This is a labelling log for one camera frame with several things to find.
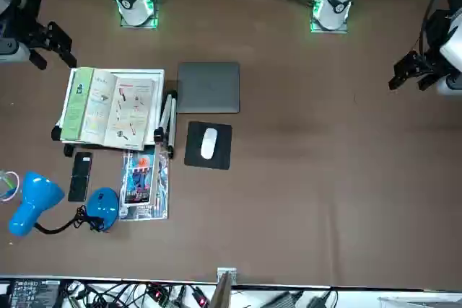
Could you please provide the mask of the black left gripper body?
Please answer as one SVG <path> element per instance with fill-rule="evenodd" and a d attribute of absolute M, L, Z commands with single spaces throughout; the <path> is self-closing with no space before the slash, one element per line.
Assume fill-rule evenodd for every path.
<path fill-rule="evenodd" d="M 414 53 L 416 67 L 415 76 L 434 74 L 437 76 L 446 75 L 446 60 L 439 51 L 428 51 L 427 53 Z"/>

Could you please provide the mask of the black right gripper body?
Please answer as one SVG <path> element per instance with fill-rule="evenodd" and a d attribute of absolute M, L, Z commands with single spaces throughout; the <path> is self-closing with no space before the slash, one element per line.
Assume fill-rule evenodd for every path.
<path fill-rule="evenodd" d="M 48 28 L 36 21 L 16 22 L 16 40 L 29 49 L 41 48 L 50 50 Z"/>

